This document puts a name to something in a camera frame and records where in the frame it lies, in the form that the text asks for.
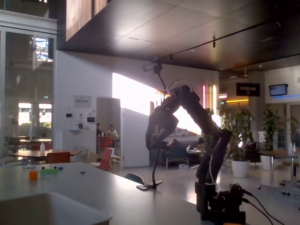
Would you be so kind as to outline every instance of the sign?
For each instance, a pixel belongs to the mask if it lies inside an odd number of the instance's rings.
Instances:
[[[260,96],[259,83],[236,83],[236,96]]]
[[[90,109],[91,102],[90,96],[85,95],[74,95],[74,108],[79,109]]]

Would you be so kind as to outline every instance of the potted plant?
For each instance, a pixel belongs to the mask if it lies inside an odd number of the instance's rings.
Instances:
[[[277,116],[268,108],[264,108],[263,110],[263,135],[265,140],[264,150],[273,150],[273,136],[276,129],[276,119]],[[270,170],[270,157],[269,156],[261,156],[262,169]]]
[[[221,120],[222,128],[232,132],[226,157],[232,161],[234,177],[244,178],[248,175],[249,161],[245,159],[244,146],[253,142],[252,119],[248,110],[239,108],[237,112],[230,113],[228,119],[223,115]]]
[[[83,123],[82,122],[78,121],[78,124],[76,126],[78,126],[78,129],[81,129],[81,130],[83,129]]]

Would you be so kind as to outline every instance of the black chair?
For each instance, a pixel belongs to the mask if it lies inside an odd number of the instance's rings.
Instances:
[[[132,180],[136,183],[142,184],[142,185],[144,185],[144,183],[145,183],[142,177],[140,177],[139,175],[136,175],[134,173],[127,174],[125,176],[125,178],[128,179],[128,180]]]
[[[166,169],[168,169],[168,162],[182,162],[185,161],[188,165],[188,153],[185,146],[169,146],[166,153]]]

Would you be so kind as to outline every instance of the orange chair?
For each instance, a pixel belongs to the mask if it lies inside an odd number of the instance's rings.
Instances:
[[[44,145],[45,145],[45,150],[51,150],[51,149],[53,149],[52,142],[44,142]]]
[[[100,163],[89,163],[89,165],[92,165],[104,171],[108,171],[109,166],[111,164],[112,152],[113,152],[112,149],[109,148],[104,149]]]
[[[36,145],[32,145],[30,149],[31,149],[32,151],[39,151],[39,150],[40,150],[40,147],[41,147],[41,146],[40,146],[39,144],[36,144]]]
[[[47,154],[46,163],[69,163],[70,152],[51,152]]]
[[[44,145],[45,145],[45,150],[51,150],[51,149],[53,149],[52,142],[45,142]],[[35,144],[35,145],[31,146],[31,150],[32,151],[39,151],[40,148],[41,148],[41,144]]]
[[[106,149],[111,147],[113,144],[113,137],[106,137],[100,139],[100,149]]]

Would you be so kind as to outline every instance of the bottle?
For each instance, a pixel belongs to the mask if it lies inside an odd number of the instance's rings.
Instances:
[[[44,142],[42,142],[42,144],[40,146],[40,151],[41,151],[41,154],[45,154],[45,145],[44,145]]]
[[[289,148],[288,148],[288,154],[289,154],[289,155],[292,155],[292,154],[293,154],[293,151],[294,151],[294,148],[293,148],[293,144],[292,144],[292,142],[291,142],[290,145],[289,145]]]

